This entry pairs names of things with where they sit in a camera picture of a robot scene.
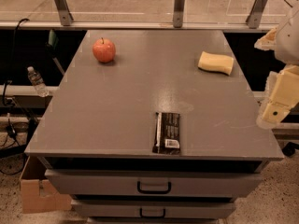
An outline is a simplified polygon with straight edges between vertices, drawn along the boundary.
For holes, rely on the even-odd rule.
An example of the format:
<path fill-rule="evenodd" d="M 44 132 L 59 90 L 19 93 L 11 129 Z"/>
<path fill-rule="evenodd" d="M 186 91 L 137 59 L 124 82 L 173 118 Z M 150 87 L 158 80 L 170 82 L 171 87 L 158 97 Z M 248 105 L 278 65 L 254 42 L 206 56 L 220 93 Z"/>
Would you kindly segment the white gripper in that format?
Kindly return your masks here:
<path fill-rule="evenodd" d="M 279 73 L 271 71 L 266 80 L 257 125 L 262 129 L 277 127 L 299 103 L 299 67 L 286 65 Z"/>

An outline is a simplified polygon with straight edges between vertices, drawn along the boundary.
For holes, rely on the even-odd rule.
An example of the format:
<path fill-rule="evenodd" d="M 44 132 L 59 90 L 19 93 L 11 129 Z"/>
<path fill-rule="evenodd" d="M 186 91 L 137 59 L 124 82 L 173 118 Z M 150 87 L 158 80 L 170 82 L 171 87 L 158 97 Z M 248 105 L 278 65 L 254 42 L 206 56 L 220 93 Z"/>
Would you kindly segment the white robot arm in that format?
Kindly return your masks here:
<path fill-rule="evenodd" d="M 256 49 L 273 50 L 275 58 L 285 67 L 270 72 L 264 89 L 264 99 L 256 123 L 260 128 L 277 127 L 299 103 L 299 4 L 254 44 Z"/>

